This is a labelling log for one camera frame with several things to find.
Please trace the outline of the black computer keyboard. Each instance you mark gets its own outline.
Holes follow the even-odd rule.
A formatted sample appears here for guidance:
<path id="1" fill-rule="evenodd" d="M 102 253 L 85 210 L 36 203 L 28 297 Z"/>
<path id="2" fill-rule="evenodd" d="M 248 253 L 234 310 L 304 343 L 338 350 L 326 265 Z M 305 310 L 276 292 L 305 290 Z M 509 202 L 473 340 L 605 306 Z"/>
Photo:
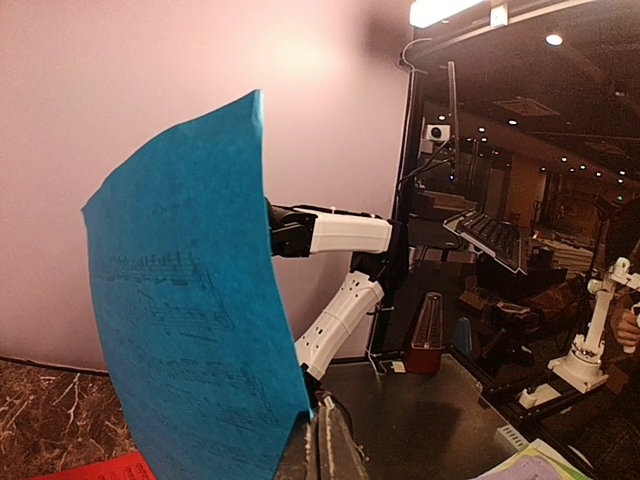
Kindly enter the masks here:
<path id="1" fill-rule="evenodd" d="M 466 210 L 446 219 L 443 227 L 512 273 L 527 274 L 526 241 L 517 226 Z"/>

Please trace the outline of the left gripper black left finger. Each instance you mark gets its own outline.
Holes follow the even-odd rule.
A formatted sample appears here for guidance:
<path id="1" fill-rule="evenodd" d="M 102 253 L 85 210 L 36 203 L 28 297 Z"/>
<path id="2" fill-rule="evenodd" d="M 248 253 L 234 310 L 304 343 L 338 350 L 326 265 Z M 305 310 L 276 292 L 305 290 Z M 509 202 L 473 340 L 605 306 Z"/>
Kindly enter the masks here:
<path id="1" fill-rule="evenodd" d="M 300 414 L 290 432 L 274 479 L 317 480 L 319 478 L 318 418 Z"/>

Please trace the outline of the blue sheet music page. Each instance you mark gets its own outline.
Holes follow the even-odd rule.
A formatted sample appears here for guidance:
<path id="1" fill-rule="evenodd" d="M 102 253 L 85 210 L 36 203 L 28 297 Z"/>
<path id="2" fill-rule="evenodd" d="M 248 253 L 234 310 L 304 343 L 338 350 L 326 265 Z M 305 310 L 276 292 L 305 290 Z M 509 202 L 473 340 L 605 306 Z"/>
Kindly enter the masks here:
<path id="1" fill-rule="evenodd" d="M 310 409 L 271 260 L 262 94 L 158 134 L 83 209 L 102 350 L 159 479 L 270 479 Z"/>

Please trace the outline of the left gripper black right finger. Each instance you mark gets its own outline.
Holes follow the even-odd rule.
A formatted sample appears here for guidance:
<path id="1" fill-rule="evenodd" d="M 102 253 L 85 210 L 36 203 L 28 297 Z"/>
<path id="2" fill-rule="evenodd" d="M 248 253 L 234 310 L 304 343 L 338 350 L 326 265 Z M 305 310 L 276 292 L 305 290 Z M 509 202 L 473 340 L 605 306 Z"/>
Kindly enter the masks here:
<path id="1" fill-rule="evenodd" d="M 363 457 L 338 407 L 319 410 L 319 478 L 369 479 Z"/>

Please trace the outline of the right black frame post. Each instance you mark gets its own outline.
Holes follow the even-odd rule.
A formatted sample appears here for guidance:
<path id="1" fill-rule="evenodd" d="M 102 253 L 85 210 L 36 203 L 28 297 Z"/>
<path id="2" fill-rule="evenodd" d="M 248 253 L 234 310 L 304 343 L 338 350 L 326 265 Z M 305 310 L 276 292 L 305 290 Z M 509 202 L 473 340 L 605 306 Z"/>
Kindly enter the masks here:
<path id="1" fill-rule="evenodd" d="M 394 187 L 394 202 L 392 208 L 392 220 L 399 228 L 399 233 L 394 236 L 393 248 L 389 258 L 388 277 L 384 297 L 375 311 L 374 322 L 366 349 L 367 357 L 374 367 L 393 358 L 396 350 L 384 349 L 392 311 L 397 291 L 406 280 L 409 273 L 408 250 L 408 221 L 410 215 L 410 202 L 414 191 L 414 180 L 411 175 L 417 168 L 422 118 L 424 107 L 423 88 L 425 86 L 425 73 L 416 66 L 417 53 L 411 53 L 421 44 L 432 41 L 432 38 L 414 38 L 407 43 L 400 53 L 399 65 L 408 71 L 408 86 L 404 127 L 401 142 L 401 155 L 399 159 L 396 184 Z"/>

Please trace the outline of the dark red metronome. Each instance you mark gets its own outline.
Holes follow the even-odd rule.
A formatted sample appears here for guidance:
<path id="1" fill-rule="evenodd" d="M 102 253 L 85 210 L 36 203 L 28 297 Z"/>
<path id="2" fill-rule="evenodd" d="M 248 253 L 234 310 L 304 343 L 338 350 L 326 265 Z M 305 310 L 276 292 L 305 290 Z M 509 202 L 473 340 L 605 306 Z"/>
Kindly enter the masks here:
<path id="1" fill-rule="evenodd" d="M 405 336 L 402 361 L 407 373 L 434 374 L 443 352 L 443 298 L 427 292 L 419 302 Z"/>

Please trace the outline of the small white desktop robot arm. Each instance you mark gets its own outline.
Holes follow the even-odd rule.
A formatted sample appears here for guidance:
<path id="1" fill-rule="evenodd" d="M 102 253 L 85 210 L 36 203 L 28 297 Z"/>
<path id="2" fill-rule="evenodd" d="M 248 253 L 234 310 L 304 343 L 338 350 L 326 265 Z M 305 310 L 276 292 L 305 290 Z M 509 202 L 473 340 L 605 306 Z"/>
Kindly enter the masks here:
<path id="1" fill-rule="evenodd" d="M 605 349 L 604 329 L 609 307 L 617 287 L 639 291 L 639 274 L 630 273 L 630 261 L 619 257 L 602 279 L 592 279 L 587 291 L 595 296 L 595 307 L 586 334 L 577 334 L 567 353 L 551 359 L 546 372 L 558 377 L 580 394 L 587 394 L 606 383 L 609 375 L 602 370 Z"/>

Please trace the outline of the person's hand in background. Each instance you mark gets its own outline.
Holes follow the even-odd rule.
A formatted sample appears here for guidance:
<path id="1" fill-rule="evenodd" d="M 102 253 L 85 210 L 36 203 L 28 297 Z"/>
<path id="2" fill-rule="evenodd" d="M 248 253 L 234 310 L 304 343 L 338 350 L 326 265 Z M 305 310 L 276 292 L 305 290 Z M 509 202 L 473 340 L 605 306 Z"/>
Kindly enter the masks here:
<path id="1" fill-rule="evenodd" d="M 616 341 L 625 353 L 632 354 L 639 344 L 639 326 L 637 316 L 630 309 L 618 309 L 612 320 L 612 329 Z"/>

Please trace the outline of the white webcam on pole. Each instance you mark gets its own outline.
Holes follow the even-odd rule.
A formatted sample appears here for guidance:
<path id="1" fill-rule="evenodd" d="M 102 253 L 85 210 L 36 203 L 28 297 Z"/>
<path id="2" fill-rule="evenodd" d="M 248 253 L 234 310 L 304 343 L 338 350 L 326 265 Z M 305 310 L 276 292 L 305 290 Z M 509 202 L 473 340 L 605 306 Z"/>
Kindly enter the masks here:
<path id="1" fill-rule="evenodd" d="M 444 143 L 451 139 L 452 130 L 449 124 L 428 124 L 425 130 L 425 139 Z"/>

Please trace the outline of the red sheet music page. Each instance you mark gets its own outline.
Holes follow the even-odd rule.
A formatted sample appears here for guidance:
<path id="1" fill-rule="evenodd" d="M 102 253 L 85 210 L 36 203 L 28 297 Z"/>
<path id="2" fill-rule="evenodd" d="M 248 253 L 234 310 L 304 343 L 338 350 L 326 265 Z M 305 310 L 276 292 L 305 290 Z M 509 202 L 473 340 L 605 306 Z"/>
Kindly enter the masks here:
<path id="1" fill-rule="evenodd" d="M 154 480 L 155 476 L 139 452 L 110 460 L 33 477 L 33 480 Z"/>

